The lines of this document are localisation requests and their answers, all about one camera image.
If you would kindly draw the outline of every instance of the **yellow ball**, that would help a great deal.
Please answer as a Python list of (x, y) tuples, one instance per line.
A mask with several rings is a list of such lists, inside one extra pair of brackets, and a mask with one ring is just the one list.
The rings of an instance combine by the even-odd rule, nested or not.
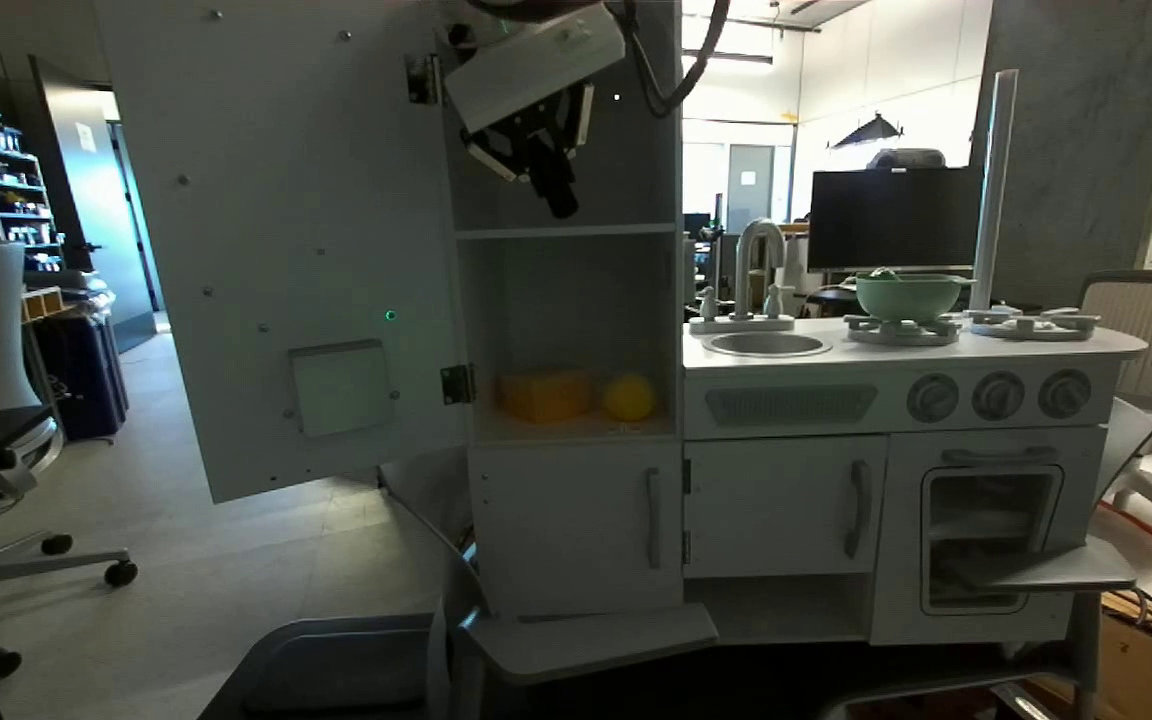
[(649, 377), (623, 373), (605, 390), (601, 403), (610, 420), (636, 423), (655, 413), (655, 390)]

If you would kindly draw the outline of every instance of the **stovetop burner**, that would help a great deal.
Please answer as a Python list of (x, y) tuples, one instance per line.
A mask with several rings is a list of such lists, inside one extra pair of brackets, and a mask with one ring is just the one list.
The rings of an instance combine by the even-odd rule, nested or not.
[(948, 315), (938, 320), (871, 320), (871, 315), (845, 315), (848, 337), (867, 350), (944, 350), (958, 342), (958, 324)]
[(1088, 311), (968, 311), (968, 320), (976, 337), (1000, 342), (1088, 342), (1101, 329), (1101, 315)]

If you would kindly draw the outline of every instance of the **faucet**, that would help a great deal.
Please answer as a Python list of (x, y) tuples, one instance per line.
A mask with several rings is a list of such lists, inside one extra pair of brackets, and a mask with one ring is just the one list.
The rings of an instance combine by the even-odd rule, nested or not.
[(785, 267), (785, 236), (768, 220), (752, 220), (736, 239), (736, 311), (731, 320), (752, 320), (752, 275), (763, 275), (763, 311), (775, 324), (785, 311), (781, 267)]

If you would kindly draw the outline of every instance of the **cabinet door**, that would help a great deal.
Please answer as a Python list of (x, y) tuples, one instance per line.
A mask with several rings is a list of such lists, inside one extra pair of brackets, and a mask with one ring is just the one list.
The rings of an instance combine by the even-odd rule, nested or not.
[(687, 576), (845, 576), (875, 558), (889, 441), (687, 448)]
[(98, 0), (212, 495), (464, 445), (437, 6)]
[(474, 448), (472, 521), (498, 615), (668, 610), (679, 581), (679, 448)]

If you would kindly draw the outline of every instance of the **cabinet handle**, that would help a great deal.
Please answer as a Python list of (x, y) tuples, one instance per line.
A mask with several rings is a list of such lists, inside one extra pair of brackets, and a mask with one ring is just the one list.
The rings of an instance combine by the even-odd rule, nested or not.
[(649, 495), (649, 569), (660, 569), (660, 469), (644, 471)]
[(848, 554), (848, 562), (857, 562), (859, 540), (864, 540), (864, 527), (867, 527), (867, 514), (871, 514), (871, 495), (867, 495), (867, 466), (864, 466), (864, 462), (851, 466), (851, 495), (857, 495), (851, 527), (848, 527), (848, 538), (845, 538), (845, 554)]
[(938, 452), (944, 466), (952, 469), (1000, 469), (1000, 466), (1052, 466), (1057, 448), (1025, 448), (1025, 452), (968, 452), (968, 448), (948, 448)]

